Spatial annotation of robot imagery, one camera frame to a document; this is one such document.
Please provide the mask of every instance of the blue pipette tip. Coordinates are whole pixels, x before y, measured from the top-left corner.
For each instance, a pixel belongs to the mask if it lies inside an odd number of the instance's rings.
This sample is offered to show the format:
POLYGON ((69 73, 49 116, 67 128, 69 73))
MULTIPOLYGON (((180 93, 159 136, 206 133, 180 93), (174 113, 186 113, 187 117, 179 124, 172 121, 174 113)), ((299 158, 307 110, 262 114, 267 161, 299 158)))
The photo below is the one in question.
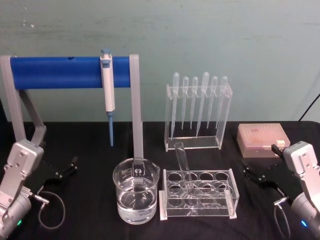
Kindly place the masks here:
POLYGON ((114 146, 114 126, 112 122, 112 115, 114 114, 112 111, 107 111, 106 114, 108 115, 109 120, 109 137, 110 137, 110 146, 114 146))

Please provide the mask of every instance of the beaker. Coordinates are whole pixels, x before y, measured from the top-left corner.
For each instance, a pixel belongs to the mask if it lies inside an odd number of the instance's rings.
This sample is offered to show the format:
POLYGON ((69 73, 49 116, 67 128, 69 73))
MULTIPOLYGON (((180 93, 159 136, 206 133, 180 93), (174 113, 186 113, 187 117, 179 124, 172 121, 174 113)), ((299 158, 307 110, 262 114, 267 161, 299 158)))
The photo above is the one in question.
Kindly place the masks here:
POLYGON ((150 160, 129 158, 113 170, 118 213, 133 225, 148 222, 156 213, 160 167, 150 160))

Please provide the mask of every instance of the test tube rack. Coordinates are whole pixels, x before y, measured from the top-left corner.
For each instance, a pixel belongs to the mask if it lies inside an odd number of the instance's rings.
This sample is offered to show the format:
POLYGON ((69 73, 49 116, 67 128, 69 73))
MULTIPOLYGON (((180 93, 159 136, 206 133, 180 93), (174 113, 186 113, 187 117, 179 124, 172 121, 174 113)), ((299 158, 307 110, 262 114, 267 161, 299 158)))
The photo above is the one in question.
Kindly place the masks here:
POLYGON ((167 85, 164 132, 165 151, 174 150, 174 144, 177 142, 182 142, 185 149, 221 149, 232 95, 233 91, 226 76, 222 77, 219 83, 218 78, 214 76, 205 88, 201 85, 167 85))
POLYGON ((190 171, 195 188, 188 195, 179 171, 163 170, 159 191, 160 220, 168 217, 225 216, 237 218, 239 192, 232 169, 190 171))

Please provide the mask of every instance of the wall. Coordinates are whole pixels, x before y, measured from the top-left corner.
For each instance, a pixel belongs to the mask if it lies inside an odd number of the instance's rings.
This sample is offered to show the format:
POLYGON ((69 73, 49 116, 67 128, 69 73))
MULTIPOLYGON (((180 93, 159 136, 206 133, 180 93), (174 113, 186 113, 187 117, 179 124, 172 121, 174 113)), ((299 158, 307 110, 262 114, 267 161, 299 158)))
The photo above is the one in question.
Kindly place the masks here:
MULTIPOLYGON (((316 0, 0 0, 0 55, 138 53, 144 121, 164 120, 174 72, 204 71, 228 76, 229 120, 297 120, 320 92, 319 9, 316 0)), ((45 121, 107 118, 102 89, 31 93, 45 121)), ((115 95, 115 120, 130 121, 130 91, 115 95)), ((0 97, 8 116, 2 81, 0 97)), ((319 109, 305 120, 320 122, 319 109)))

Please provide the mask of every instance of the black table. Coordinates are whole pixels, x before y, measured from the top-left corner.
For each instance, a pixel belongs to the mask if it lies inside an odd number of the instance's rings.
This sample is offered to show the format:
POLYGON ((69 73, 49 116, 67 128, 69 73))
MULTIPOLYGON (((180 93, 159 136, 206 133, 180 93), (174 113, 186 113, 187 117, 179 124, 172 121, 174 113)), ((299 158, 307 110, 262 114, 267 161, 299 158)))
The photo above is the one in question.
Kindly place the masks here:
MULTIPOLYGON (((281 122, 291 143, 305 141, 313 145, 320 159, 320 125, 315 122, 281 122)), ((243 160, 236 136, 239 122, 228 122, 222 149, 187 150, 192 170, 227 170, 232 168, 240 194, 237 219, 228 217, 171 217, 160 221, 159 206, 152 220, 143 225, 129 225, 117 212, 112 173, 122 160, 132 157, 132 128, 129 122, 114 124, 115 147, 109 146, 108 123, 47 123, 46 147, 43 160, 62 167, 78 156, 78 172, 61 183, 49 187, 64 201, 66 218, 57 230, 46 230, 38 223, 40 204, 32 202, 32 210, 12 233, 10 240, 275 240, 282 239, 273 219, 273 202, 280 198, 274 189, 261 189, 242 172, 243 160)), ((27 135, 32 127, 27 124, 27 135)), ((165 152, 164 123, 143 124, 144 157, 161 169, 177 170, 175 152, 165 152)), ((12 127, 0 127, 0 166, 7 160, 14 143, 12 127)), ((276 158, 257 159, 258 163, 275 163, 276 158)), ((300 219, 284 204, 291 239, 315 239, 303 228, 300 219)), ((60 206, 52 199, 51 207, 43 213, 43 221, 57 224, 60 206)))

